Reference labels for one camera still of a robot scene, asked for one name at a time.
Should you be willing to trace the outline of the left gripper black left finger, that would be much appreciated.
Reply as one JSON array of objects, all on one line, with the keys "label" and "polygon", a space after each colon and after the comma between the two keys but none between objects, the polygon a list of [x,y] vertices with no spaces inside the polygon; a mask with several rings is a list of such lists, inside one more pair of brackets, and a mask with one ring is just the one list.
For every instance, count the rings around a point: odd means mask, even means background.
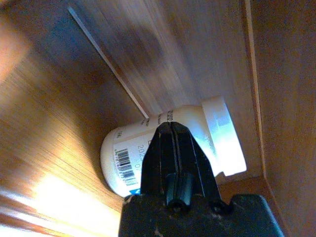
[{"label": "left gripper black left finger", "polygon": [[142,162],[142,196],[165,198],[167,205],[177,202],[175,197],[176,165],[175,125],[164,122],[155,131]]}]

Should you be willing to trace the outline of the white pill bottle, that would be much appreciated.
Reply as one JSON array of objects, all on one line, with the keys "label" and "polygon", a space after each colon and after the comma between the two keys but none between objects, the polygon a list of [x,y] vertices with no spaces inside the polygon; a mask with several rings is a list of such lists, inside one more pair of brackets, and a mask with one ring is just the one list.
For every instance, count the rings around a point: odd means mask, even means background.
[{"label": "white pill bottle", "polygon": [[140,193],[142,162],[156,129],[178,122],[192,133],[210,161],[213,174],[231,176],[247,170],[242,148],[223,97],[200,106],[182,106],[112,130],[103,140],[100,161],[110,189],[121,197]]}]

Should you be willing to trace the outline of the brown wooden cabinet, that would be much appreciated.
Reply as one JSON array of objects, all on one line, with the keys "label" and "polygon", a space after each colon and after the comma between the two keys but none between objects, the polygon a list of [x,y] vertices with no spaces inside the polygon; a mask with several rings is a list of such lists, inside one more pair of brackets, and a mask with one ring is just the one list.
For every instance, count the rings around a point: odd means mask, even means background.
[{"label": "brown wooden cabinet", "polygon": [[0,0],[0,236],[116,236],[114,128],[221,95],[286,237],[316,237],[316,0]]}]

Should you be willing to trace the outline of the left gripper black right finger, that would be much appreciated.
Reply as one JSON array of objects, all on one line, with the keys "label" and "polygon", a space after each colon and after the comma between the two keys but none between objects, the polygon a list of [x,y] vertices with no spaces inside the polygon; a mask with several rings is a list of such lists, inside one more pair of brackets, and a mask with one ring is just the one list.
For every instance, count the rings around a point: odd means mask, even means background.
[{"label": "left gripper black right finger", "polygon": [[175,152],[175,173],[171,174],[171,206],[188,208],[193,196],[209,202],[211,208],[229,208],[220,196],[211,164],[191,132],[171,123]]}]

